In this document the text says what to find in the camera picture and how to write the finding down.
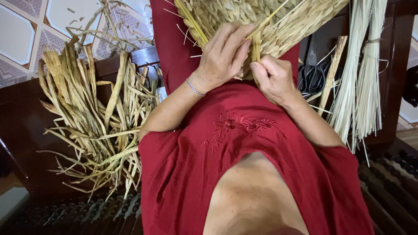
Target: red dress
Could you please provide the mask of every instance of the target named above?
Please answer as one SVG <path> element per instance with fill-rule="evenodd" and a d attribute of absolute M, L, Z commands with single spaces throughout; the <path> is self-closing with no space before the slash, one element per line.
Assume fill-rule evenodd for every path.
<path fill-rule="evenodd" d="M 190 42 L 183 45 L 175 25 L 184 29 L 182 19 L 163 10 L 175 12 L 174 6 L 154 0 L 151 7 L 170 94 L 196 69 L 199 59 L 190 56 L 201 50 L 190 50 Z M 298 51 L 295 47 L 282 57 L 294 69 Z M 253 83 L 238 80 L 210 91 L 176 131 L 151 132 L 140 142 L 144 234 L 202 234 L 218 180 L 243 155 L 256 151 L 283 177 L 311 235 L 374 234 L 360 191 L 357 159 L 343 147 L 314 148 L 286 112 Z"/>

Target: braided fiber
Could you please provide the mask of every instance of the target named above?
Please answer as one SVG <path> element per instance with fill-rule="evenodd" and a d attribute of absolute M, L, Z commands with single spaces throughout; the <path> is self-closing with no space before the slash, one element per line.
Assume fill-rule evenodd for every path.
<path fill-rule="evenodd" d="M 290 0 L 261 27 L 260 53 L 282 56 L 304 37 L 333 18 L 349 0 Z M 238 21 L 260 23 L 285 0 L 174 0 L 179 15 L 190 27 L 190 34 L 200 47 L 212 38 L 221 23 Z M 251 54 L 240 77 L 252 79 Z"/>

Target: woman's left hand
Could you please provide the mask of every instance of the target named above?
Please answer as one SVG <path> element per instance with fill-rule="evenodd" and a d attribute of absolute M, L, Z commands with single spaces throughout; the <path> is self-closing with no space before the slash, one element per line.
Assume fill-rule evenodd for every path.
<path fill-rule="evenodd" d="M 189 77 L 197 91 L 206 94 L 239 74 L 251 45 L 251 39 L 244 39 L 254 29 L 253 24 L 224 23 L 220 26 L 205 45 L 199 67 Z"/>

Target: woman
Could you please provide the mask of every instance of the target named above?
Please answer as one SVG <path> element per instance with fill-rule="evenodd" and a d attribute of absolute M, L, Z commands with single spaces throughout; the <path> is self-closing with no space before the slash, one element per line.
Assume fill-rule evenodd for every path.
<path fill-rule="evenodd" d="M 373 234 L 356 158 L 295 88 L 298 48 L 251 64 L 276 106 L 232 79 L 253 25 L 223 24 L 199 63 L 175 7 L 151 3 L 168 97 L 139 132 L 144 234 Z"/>

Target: red embroidery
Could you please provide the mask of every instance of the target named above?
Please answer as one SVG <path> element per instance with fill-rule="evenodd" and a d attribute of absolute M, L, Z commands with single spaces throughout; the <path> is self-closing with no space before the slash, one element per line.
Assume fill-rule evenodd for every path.
<path fill-rule="evenodd" d="M 221 114 L 219 116 L 219 121 L 213 122 L 216 126 L 220 129 L 213 131 L 211 136 L 206 138 L 200 146 L 204 146 L 205 144 L 209 145 L 212 149 L 212 153 L 215 153 L 219 145 L 221 144 L 221 138 L 224 136 L 223 133 L 228 135 L 231 131 L 238 129 L 245 133 L 254 132 L 254 131 L 263 131 L 268 128 L 276 128 L 276 121 L 269 120 L 269 119 L 259 119 L 257 117 L 249 117 L 244 119 L 244 116 L 238 120 L 238 116 L 234 113 L 231 117 L 229 116 L 229 112 Z"/>

